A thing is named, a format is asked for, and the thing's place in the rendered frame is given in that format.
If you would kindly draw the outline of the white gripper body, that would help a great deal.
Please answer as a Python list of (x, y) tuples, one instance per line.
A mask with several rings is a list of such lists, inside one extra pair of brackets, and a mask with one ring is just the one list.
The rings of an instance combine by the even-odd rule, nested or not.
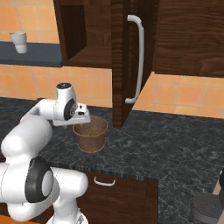
[(90, 114), (86, 112), (84, 115), (75, 115), (68, 121), (59, 121), (53, 120), (52, 123), (54, 126), (67, 126), (67, 125), (75, 125), (75, 124), (83, 124), (90, 122)]

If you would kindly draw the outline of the brown woven basket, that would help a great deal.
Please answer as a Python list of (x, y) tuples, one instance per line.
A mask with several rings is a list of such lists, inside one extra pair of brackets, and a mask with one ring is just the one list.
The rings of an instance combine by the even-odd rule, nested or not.
[(97, 153), (105, 147), (108, 131), (108, 122), (95, 115), (91, 116), (89, 123), (75, 124), (73, 126), (79, 149), (88, 154)]

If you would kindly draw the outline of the dark wood cabinet door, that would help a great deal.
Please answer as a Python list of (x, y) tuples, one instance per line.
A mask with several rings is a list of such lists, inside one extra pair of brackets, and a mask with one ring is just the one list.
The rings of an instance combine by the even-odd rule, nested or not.
[(111, 0), (112, 117), (117, 129), (124, 125), (137, 102), (125, 102), (126, 98), (135, 97), (139, 55), (138, 28), (127, 21), (127, 16), (141, 18), (144, 28), (142, 90), (152, 71), (158, 11), (159, 0)]

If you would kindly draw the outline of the dark wood drawer front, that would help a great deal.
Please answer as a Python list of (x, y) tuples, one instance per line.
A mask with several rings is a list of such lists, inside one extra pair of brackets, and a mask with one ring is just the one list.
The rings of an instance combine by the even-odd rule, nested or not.
[(89, 224), (158, 224), (158, 183), (85, 171), (86, 193), (77, 199)]

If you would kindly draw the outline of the white cup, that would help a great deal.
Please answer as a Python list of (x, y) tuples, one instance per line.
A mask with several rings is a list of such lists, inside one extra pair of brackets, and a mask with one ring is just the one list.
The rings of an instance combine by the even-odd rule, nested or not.
[(11, 32), (10, 38), (18, 53), (27, 53), (27, 37), (24, 31)]

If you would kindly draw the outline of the grey round stool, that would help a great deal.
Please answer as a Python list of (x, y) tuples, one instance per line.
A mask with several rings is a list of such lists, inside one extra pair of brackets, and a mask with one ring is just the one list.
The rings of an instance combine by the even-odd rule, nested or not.
[(193, 217), (205, 224), (217, 224), (224, 211), (224, 192), (218, 195), (210, 193), (197, 194), (192, 198)]

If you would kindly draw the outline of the dark grey wall shelf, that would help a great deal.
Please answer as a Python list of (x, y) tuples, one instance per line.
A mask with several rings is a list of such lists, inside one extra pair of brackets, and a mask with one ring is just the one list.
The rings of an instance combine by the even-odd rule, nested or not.
[(0, 64), (32, 67), (62, 67), (59, 44), (28, 43), (27, 53), (18, 53), (12, 42), (0, 42)]

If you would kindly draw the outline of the dark wood wall cabinet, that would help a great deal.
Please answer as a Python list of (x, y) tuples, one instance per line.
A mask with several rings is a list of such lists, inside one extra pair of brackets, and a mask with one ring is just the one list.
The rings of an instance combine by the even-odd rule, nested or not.
[[(224, 78), (224, 0), (53, 0), (62, 63), (111, 68), (115, 51), (137, 55), (145, 31), (145, 58), (157, 74)], [(115, 46), (115, 30), (131, 34)]]

